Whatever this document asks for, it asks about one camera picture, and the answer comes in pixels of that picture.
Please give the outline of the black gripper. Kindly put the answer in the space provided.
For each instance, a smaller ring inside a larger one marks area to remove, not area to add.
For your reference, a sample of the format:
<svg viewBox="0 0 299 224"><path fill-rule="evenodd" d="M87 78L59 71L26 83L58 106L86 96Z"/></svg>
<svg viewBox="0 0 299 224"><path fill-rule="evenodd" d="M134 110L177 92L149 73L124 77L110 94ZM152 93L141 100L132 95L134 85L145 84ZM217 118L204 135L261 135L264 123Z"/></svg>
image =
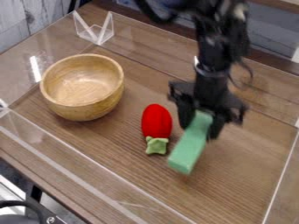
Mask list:
<svg viewBox="0 0 299 224"><path fill-rule="evenodd" d="M177 107L178 124L185 129L194 110L210 113L209 139L220 135L225 123L241 124L246 104L229 92L229 69L206 71L194 67L194 81L170 81L168 99Z"/></svg>

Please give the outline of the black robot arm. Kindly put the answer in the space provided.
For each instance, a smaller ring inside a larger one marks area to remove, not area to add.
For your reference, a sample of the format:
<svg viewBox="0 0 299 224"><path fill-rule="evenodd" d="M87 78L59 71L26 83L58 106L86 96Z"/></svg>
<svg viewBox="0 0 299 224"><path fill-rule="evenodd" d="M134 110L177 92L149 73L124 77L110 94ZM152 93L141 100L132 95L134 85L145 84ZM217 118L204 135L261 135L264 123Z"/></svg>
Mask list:
<svg viewBox="0 0 299 224"><path fill-rule="evenodd" d="M196 112L210 115L208 140L216 139L228 123L241 124L248 105L229 91L230 67L242 65L248 53L246 0L162 0L160 16L146 0L134 0L149 19L166 25L181 13L190 15L198 54L193 62L194 80L172 81L168 99L176 104L180 126L190 126Z"/></svg>

